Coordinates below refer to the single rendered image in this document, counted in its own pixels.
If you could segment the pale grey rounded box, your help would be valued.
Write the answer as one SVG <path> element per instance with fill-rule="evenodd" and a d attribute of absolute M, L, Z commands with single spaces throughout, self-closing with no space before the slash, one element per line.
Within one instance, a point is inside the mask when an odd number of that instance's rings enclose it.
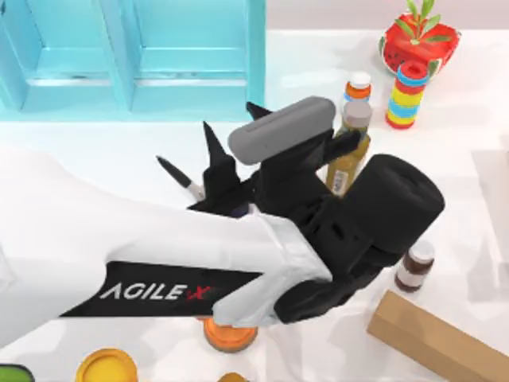
<path fill-rule="evenodd" d="M 243 164 L 254 165 L 329 131 L 335 116 L 330 99 L 310 96 L 235 129 L 228 146 Z"/>

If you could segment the light blue rack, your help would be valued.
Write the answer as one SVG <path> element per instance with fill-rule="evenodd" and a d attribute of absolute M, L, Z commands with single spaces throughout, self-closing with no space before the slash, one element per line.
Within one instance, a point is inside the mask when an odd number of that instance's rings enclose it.
<path fill-rule="evenodd" d="M 0 121 L 241 121 L 266 0 L 0 0 Z"/>

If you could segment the black pen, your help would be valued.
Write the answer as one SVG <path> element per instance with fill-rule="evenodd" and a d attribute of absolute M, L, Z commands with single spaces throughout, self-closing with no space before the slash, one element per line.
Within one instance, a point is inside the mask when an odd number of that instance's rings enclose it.
<path fill-rule="evenodd" d="M 202 201 L 205 198 L 204 188 L 192 181 L 185 173 L 178 169 L 167 159 L 157 155 L 156 159 L 160 166 L 184 189 L 190 192 L 196 201 Z"/>

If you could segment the brown bottle with white cap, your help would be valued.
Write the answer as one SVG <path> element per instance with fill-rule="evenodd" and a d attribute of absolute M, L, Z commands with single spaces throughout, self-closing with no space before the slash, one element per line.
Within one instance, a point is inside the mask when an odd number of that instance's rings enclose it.
<path fill-rule="evenodd" d="M 405 292 L 419 290 L 435 260 L 433 245 L 426 240 L 417 241 L 402 257 L 394 275 L 396 286 Z"/>

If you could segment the olive bottle with grey cap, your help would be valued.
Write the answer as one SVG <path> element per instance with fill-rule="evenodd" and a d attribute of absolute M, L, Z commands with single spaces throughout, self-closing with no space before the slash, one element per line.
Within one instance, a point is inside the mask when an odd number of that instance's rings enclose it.
<path fill-rule="evenodd" d="M 333 194 L 342 197 L 358 173 L 359 166 L 371 143 L 367 130 L 371 122 L 372 108 L 367 101 L 349 101 L 344 105 L 340 129 L 336 137 L 350 131 L 361 133 L 360 141 L 355 150 L 331 162 L 328 165 L 326 185 Z"/>

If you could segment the brown cardboard box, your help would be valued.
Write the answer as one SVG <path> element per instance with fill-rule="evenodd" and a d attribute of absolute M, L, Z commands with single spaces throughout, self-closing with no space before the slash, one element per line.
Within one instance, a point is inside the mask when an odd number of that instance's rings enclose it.
<path fill-rule="evenodd" d="M 449 382 L 509 382 L 509 355 L 391 290 L 367 332 Z"/>

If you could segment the green and black container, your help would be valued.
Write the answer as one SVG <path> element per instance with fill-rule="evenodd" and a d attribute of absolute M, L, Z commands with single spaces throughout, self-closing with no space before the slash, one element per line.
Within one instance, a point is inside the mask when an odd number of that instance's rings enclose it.
<path fill-rule="evenodd" d="M 0 364 L 0 382 L 33 382 L 33 375 L 22 365 Z"/>

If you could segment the orange bottle with white cap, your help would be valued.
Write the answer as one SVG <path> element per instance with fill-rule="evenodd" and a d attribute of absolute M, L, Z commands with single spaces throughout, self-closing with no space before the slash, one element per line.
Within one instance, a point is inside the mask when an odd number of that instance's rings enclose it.
<path fill-rule="evenodd" d="M 343 102 L 363 101 L 369 102 L 371 98 L 371 76 L 367 72 L 352 72 L 345 84 Z"/>

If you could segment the red plant pot with plant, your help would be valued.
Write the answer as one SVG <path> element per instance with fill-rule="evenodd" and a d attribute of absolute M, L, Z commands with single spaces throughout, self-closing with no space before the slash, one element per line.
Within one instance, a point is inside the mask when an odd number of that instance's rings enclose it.
<path fill-rule="evenodd" d="M 406 0 L 406 11 L 380 37 L 379 55 L 390 72 L 415 60 L 427 67 L 433 79 L 449 62 L 461 33 L 443 24 L 440 14 L 432 14 L 434 4 L 435 0 Z"/>

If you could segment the stack of coloured rings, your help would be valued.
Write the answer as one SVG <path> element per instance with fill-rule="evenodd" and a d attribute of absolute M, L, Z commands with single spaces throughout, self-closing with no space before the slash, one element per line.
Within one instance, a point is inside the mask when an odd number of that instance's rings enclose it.
<path fill-rule="evenodd" d="M 428 67 L 423 63 L 408 60 L 399 65 L 385 113 L 391 127 L 405 130 L 414 125 L 428 82 Z"/>

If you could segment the yellow round lid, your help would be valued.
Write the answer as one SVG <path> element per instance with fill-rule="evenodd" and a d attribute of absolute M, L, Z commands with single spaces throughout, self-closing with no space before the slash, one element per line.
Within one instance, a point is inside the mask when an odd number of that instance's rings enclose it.
<path fill-rule="evenodd" d="M 138 369 L 126 352 L 99 349 L 82 361 L 75 382 L 138 382 Z"/>

